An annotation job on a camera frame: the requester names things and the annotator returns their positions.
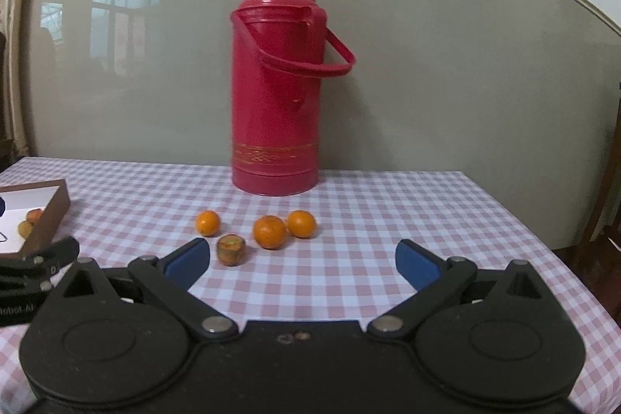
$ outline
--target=metal screw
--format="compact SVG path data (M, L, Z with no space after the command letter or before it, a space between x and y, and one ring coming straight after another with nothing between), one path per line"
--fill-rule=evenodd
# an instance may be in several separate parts
M201 326L209 333L222 333L231 329L233 321L229 320L229 318L225 318L224 316L210 316L209 318L205 318L203 320Z
M157 263L158 258L155 255L142 255L139 257L144 262L149 262L153 267Z
M290 333L283 333L282 335L279 335L278 337L276 337L276 340L280 342L281 344L288 345L288 344L293 344L295 337L291 335Z
M371 324L376 330L385 332L397 331L403 327L401 318L391 316L390 314L374 319Z
M307 341L311 338L311 334L304 330L296 331L293 336L299 341Z

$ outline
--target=tangerine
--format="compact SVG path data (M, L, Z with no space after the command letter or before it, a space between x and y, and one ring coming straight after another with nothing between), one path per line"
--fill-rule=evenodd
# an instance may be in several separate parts
M287 228L292 235L300 239L308 239L317 228L315 217L308 211L292 211L287 217Z
M252 228L257 244L263 249L278 249L287 239L287 228L277 216L263 216Z
M32 225L36 225L36 222L38 222L42 214L43 214L43 210L40 208L31 209L26 214L26 221Z
M24 239L27 239L30 235L30 232L32 232L32 227L32 223L24 220L19 225L17 225L17 233L20 234Z
M196 217L196 231L204 237L220 231L220 217L215 211L203 211Z

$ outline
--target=table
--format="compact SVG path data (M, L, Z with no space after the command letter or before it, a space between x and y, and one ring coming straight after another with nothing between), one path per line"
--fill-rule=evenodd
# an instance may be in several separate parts
M292 197L246 194L228 167L25 158L0 185L64 178L71 207L57 238L79 240L82 256L120 267L163 256L196 236L194 217L217 211L223 233L252 237L257 217L307 209L321 227L280 251L248 241L240 267L217 261L190 292L240 326L248 319L356 319L366 326L414 290L397 273L394 249L409 237L436 255L466 256L482 268L528 259L563 304L588 357L571 399L587 413L621 403L621 329L567 267L496 200L461 172L325 170L316 188ZM213 248L215 240L210 240ZM19 366L25 326L0 329L0 409L23 412L33 394Z

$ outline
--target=brown box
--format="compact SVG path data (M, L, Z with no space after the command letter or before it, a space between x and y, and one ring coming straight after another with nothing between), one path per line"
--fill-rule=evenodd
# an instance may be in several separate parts
M52 189L54 187L58 188L56 189L51 198L49 198L50 192L25 192L29 190L35 191L36 189ZM11 196L10 194L12 192L19 193ZM26 213L29 211L28 207L30 207L30 204L33 204L31 207L32 209L38 207L44 208L41 217L39 218L36 225L32 228L32 232L30 232L29 237L23 242L19 250L11 253L0 253L0 258L23 258L24 256L32 255L40 249L48 247L52 243L56 231L58 230L58 226L60 225L64 214L67 212L67 210L69 209L69 205L71 204L71 201L69 200L69 193L67 192L67 184L64 179L0 187L0 196L2 196L2 198L4 198L5 202L7 203L7 210L5 211L5 215L7 215L7 213L11 211L11 209L9 209L9 203L11 201L13 201L14 204L16 203L15 205L17 206L28 204L27 206L23 207L23 209L20 209L19 215L21 215L22 210L24 211L24 217L21 218L21 220L26 219ZM41 200L37 200L37 198L44 198L46 201L42 202ZM8 234L13 234L14 232L16 232L17 228L14 222L15 219L18 218L7 217L8 219L5 220L4 224L5 230L3 230L2 218L4 217L4 215L0 217L0 232L7 236Z

